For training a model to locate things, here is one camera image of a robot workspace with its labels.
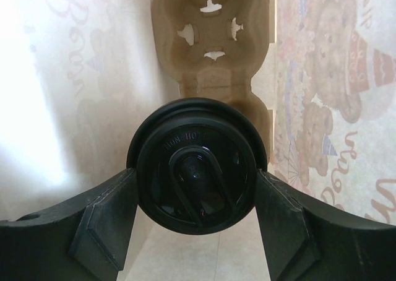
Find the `brown cardboard cup holder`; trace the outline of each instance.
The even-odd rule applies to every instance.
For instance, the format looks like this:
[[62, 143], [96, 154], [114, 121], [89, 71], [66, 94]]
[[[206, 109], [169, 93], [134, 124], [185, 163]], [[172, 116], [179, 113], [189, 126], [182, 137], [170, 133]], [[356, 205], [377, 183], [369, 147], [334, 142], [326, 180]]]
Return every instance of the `brown cardboard cup holder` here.
[[270, 116], [251, 91], [269, 48], [269, 0], [153, 0], [152, 21], [158, 59], [181, 96], [233, 106], [270, 152]]

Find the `hole in cardboard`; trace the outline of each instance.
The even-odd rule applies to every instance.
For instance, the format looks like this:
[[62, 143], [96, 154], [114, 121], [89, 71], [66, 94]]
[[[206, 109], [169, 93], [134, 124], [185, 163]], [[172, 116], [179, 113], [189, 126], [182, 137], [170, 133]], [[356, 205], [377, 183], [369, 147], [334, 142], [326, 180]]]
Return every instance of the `hole in cardboard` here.
[[192, 46], [194, 44], [194, 29], [191, 24], [186, 25], [181, 32], [178, 32], [178, 35], [184, 38], [188, 45]]
[[214, 61], [217, 60], [217, 58], [224, 56], [225, 53], [223, 51], [213, 51], [213, 52], [207, 52], [204, 54], [204, 57], [209, 57], [213, 59]]
[[236, 18], [233, 19], [232, 23], [231, 23], [231, 34], [233, 35], [233, 39], [234, 41], [236, 41], [236, 33], [240, 30], [243, 30], [243, 24], [242, 25], [238, 25], [236, 23]]
[[221, 4], [214, 4], [212, 0], [208, 0], [206, 7], [200, 9], [202, 13], [213, 13], [222, 9]]

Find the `tile grout line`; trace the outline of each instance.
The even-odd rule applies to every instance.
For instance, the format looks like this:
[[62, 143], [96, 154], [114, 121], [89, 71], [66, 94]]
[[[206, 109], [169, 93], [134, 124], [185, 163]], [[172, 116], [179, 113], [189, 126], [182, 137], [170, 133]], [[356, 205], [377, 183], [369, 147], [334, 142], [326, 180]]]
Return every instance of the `tile grout line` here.
[[217, 245], [217, 257], [216, 257], [216, 266], [215, 266], [215, 278], [213, 281], [216, 281], [217, 276], [217, 263], [218, 263], [218, 252], [220, 250], [220, 240], [221, 240], [222, 233], [218, 233], [218, 245]]

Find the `beige tile floor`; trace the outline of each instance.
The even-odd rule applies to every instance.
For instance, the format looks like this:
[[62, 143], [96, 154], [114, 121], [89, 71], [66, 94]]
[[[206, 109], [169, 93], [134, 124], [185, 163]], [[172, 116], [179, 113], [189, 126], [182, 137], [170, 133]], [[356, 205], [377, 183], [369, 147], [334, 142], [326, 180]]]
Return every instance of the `beige tile floor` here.
[[119, 280], [270, 281], [255, 209], [235, 226], [207, 236], [152, 225], [132, 267]]

